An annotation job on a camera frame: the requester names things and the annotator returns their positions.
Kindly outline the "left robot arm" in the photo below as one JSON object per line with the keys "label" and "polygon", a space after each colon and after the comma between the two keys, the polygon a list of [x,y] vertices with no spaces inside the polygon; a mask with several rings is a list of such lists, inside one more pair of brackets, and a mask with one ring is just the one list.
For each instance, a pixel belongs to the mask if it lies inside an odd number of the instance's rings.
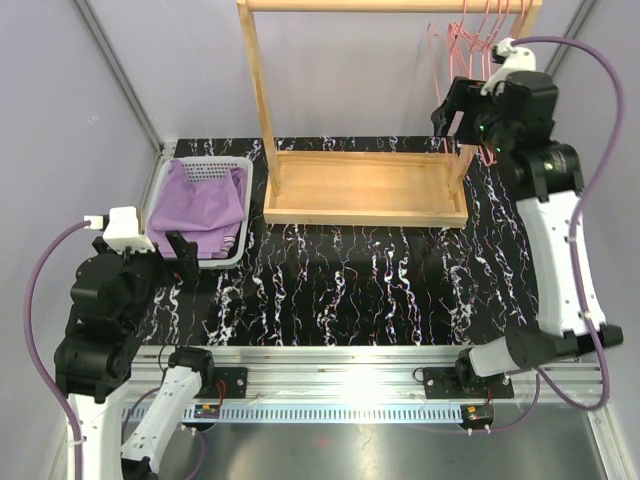
{"label": "left robot arm", "polygon": [[120,418],[138,330],[156,291],[199,271],[196,243],[173,230],[166,238],[175,255],[159,251],[121,253],[100,237],[94,257],[76,271],[65,336],[55,351],[55,382],[79,425],[86,479],[155,479],[173,432],[195,397],[213,392],[214,359],[203,348],[179,347],[169,357],[159,391],[138,427],[122,437]]}

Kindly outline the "pink hanger of black trousers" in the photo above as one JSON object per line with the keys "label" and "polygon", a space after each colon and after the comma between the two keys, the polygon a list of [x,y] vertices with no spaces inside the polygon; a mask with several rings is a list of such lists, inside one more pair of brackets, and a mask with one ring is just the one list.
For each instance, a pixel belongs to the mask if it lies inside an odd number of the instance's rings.
{"label": "pink hanger of black trousers", "polygon": [[[481,12],[469,13],[468,5],[468,1],[463,2],[460,19],[448,26],[446,45],[450,79],[461,76],[486,81],[492,71],[489,50],[494,29],[487,26],[491,20],[491,2],[484,1]],[[477,26],[469,27],[467,18],[472,15],[482,15],[482,18]]]}

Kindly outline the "pink hanger holding purple trousers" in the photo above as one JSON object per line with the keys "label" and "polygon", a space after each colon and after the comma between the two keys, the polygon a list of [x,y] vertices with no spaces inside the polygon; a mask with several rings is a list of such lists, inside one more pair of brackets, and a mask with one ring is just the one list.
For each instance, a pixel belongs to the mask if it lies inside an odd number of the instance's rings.
{"label": "pink hanger holding purple trousers", "polygon": [[445,99],[454,77],[462,75],[457,37],[459,36],[459,25],[464,27],[466,21],[467,4],[467,1],[463,2],[460,18],[450,22],[445,30],[439,30],[433,22],[429,22],[427,25],[426,45],[437,107]]}

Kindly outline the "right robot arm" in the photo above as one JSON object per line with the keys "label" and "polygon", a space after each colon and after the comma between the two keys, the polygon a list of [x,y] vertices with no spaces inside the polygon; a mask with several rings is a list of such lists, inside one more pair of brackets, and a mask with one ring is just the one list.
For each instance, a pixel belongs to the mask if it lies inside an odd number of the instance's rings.
{"label": "right robot arm", "polygon": [[584,180],[576,150],[551,137],[557,97],[553,80],[541,72],[514,72],[495,85],[456,77],[431,115],[440,134],[460,114],[456,139],[497,157],[528,236],[538,291],[534,319],[459,354],[453,380],[466,396],[508,373],[599,354],[624,341],[598,304],[582,227],[572,219]]}

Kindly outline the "purple trousers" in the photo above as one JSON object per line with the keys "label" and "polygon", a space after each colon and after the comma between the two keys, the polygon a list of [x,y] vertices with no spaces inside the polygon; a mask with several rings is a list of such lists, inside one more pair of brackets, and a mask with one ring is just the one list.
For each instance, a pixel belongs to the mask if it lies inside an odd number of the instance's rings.
{"label": "purple trousers", "polygon": [[175,255],[166,238],[174,230],[198,245],[199,259],[227,258],[245,218],[247,180],[241,166],[170,161],[147,235],[166,258]]}

